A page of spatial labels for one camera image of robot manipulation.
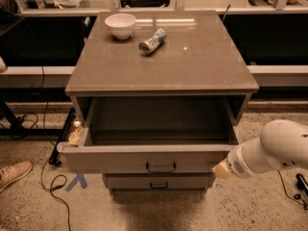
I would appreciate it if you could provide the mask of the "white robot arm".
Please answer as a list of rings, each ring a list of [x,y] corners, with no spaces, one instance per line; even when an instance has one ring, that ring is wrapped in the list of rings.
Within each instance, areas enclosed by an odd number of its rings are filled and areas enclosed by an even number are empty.
[[[231,149],[212,168],[217,178],[250,178],[293,167],[308,168],[308,127],[286,119],[267,123],[260,135]]]

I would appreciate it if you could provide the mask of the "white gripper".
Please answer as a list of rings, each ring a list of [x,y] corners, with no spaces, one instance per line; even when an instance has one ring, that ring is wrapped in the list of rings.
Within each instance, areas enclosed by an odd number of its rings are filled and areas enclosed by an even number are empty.
[[[281,162],[266,154],[260,139],[256,138],[233,148],[226,160],[219,162],[212,171],[221,179],[230,179],[234,174],[240,178],[250,178],[282,167]]]

